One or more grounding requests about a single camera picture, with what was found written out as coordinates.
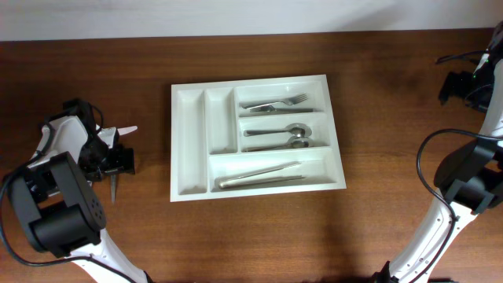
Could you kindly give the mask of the metal serving tongs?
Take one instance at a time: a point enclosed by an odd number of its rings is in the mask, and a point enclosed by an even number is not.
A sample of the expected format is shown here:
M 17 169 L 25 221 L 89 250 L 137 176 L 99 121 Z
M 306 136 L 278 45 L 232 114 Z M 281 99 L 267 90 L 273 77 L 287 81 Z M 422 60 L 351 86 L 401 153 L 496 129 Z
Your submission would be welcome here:
M 218 190 L 236 189 L 245 186 L 255 186 L 275 182 L 287 182 L 305 178 L 303 175 L 271 175 L 270 173 L 286 170 L 290 167 L 297 167 L 299 161 L 279 164 L 272 167 L 265 167 L 254 171 L 242 172 L 237 175 L 221 176 L 215 179 L 215 188 Z

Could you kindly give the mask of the long metal fork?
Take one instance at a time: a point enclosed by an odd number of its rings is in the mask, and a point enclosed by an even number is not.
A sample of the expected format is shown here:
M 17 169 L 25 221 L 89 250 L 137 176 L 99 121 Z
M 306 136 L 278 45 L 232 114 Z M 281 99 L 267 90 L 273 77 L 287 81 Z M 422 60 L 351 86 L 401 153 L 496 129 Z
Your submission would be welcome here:
M 277 114 L 289 114 L 289 113 L 303 113 L 303 112 L 314 112 L 313 108 L 275 108 L 272 105 L 264 105 L 258 108 L 251 108 L 251 113 L 277 113 Z

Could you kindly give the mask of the metal tablespoon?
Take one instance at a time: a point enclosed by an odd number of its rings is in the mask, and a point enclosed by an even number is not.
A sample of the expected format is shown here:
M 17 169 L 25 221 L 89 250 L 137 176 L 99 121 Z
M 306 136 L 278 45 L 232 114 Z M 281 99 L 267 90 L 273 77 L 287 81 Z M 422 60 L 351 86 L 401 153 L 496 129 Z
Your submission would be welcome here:
M 243 152 L 258 152 L 279 149 L 302 149 L 309 148 L 314 145 L 314 141 L 308 137 L 291 137 L 285 143 L 279 145 L 265 145 L 248 147 L 243 149 Z
M 275 130 L 245 130 L 244 136 L 251 137 L 264 134 L 281 134 L 281 133 L 290 133 L 291 136 L 301 138 L 301 137 L 310 137 L 312 135 L 312 130 L 306 124 L 292 123 L 284 128 Z

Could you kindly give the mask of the short metal fork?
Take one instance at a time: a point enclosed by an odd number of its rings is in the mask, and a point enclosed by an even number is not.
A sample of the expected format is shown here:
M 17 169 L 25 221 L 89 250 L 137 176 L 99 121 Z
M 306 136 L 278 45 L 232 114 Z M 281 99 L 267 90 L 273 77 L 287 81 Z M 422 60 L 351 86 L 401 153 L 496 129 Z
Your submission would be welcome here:
M 268 101 L 242 102 L 238 106 L 251 112 L 261 112 L 269 111 L 271 108 L 274 108 L 275 105 L 295 106 L 306 101 L 308 98 L 309 96 L 307 93 L 301 93 L 291 97 L 277 98 Z

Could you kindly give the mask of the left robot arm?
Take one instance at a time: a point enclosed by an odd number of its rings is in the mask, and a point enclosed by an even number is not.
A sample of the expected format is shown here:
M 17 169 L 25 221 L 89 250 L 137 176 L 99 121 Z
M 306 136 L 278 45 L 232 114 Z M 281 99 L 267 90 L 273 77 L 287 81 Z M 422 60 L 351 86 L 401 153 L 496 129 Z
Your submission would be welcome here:
M 64 102 L 62 112 L 44 119 L 34 155 L 4 177 L 1 197 L 9 200 L 30 246 L 54 259 L 24 259 L 3 234 L 13 259 L 31 267 L 74 263 L 96 282 L 152 280 L 111 239 L 92 188 L 104 178 L 134 174 L 134 150 L 119 138 L 136 130 L 105 127 L 101 110 L 81 99 Z

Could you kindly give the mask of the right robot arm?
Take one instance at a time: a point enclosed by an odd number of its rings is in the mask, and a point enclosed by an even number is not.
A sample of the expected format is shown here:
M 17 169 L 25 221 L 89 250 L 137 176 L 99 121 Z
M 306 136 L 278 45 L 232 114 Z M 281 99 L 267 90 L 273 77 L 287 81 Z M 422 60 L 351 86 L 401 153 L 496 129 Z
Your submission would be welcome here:
M 392 261 L 376 272 L 373 282 L 427 282 L 455 237 L 476 217 L 502 202 L 502 26 L 498 24 L 484 50 L 440 57 L 438 64 L 462 60 L 473 72 L 450 72 L 439 92 L 446 103 L 459 97 L 484 113 L 479 132 L 453 130 L 469 143 L 446 156 L 434 182 L 423 181 L 433 196 L 413 239 Z

